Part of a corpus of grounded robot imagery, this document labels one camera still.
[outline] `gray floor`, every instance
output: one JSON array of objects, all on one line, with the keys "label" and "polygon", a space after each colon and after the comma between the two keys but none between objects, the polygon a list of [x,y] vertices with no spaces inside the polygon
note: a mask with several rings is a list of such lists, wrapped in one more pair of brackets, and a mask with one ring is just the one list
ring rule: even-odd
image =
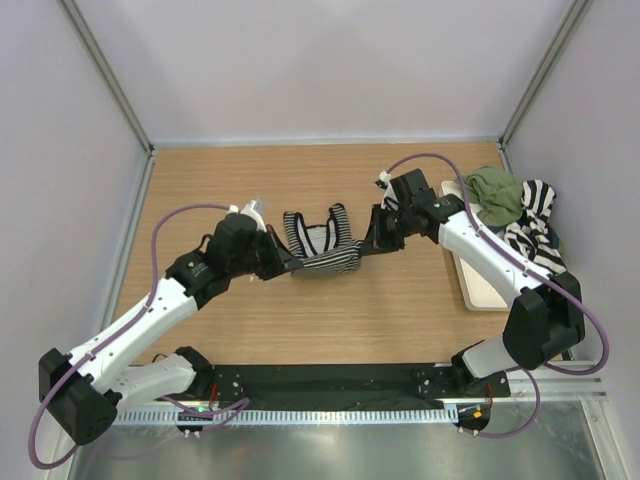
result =
[{"label": "gray floor", "polygon": [[[513,429],[532,405],[497,404],[487,431]],[[179,438],[137,461],[174,427],[117,427],[82,449],[76,480],[604,479],[579,403],[548,403],[534,425],[503,440],[451,425],[231,428]]]}]

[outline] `white vent strip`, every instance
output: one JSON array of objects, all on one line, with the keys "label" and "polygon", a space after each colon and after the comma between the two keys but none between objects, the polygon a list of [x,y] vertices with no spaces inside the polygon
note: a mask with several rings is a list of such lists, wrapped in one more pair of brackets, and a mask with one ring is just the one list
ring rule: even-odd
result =
[{"label": "white vent strip", "polygon": [[[118,415],[117,426],[164,426],[215,424],[231,413],[217,415],[213,421],[194,420],[187,415],[179,418],[181,410],[173,407],[147,407],[130,410]],[[410,410],[383,412],[284,412],[247,410],[233,419],[230,426],[287,426],[287,425],[380,425],[402,423],[451,423],[457,422],[455,405],[442,410]]]}]

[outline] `gray wall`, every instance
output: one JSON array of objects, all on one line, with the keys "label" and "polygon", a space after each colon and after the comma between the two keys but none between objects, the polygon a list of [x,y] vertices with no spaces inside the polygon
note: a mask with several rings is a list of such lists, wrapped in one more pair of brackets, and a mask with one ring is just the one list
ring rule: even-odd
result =
[{"label": "gray wall", "polygon": [[570,0],[78,0],[154,142],[497,136]]},{"label": "gray wall", "polygon": [[143,160],[56,2],[0,2],[0,478],[44,478],[37,362],[98,327]]},{"label": "gray wall", "polygon": [[[558,191],[552,220],[611,340],[603,373],[640,451],[640,2],[594,2],[511,145],[515,170]],[[579,350],[600,354],[592,330]]]}]

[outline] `white tray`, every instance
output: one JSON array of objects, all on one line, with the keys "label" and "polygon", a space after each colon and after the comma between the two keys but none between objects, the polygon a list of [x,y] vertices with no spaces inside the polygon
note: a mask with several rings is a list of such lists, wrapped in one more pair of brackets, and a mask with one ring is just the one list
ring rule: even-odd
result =
[{"label": "white tray", "polygon": [[[442,182],[442,194],[447,195],[453,193],[462,198],[462,192],[457,182],[447,181]],[[471,204],[471,209],[478,213],[482,210],[482,206],[476,203]],[[462,295],[464,296],[464,303],[469,310],[489,310],[489,311],[507,311],[507,304],[502,300],[502,297],[496,292],[496,290],[469,266],[467,262],[462,260],[457,255],[453,255],[453,259],[456,265],[456,271],[458,272],[458,279],[460,281],[460,287],[462,288]]]}]

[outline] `black and white striped cloth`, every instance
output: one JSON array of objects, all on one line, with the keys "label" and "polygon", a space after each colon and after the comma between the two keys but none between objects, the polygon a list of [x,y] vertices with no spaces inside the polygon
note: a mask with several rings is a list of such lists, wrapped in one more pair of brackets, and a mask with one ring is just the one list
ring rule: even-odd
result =
[{"label": "black and white striped cloth", "polygon": [[360,268],[362,242],[351,237],[347,211],[341,203],[329,208],[326,225],[307,227],[300,212],[285,212],[284,231],[289,251],[303,264],[292,275],[336,275]]},{"label": "black and white striped cloth", "polygon": [[524,182],[522,217],[505,228],[504,241],[522,256],[553,273],[567,270],[557,249],[551,248],[549,217],[556,194],[540,180]]}]

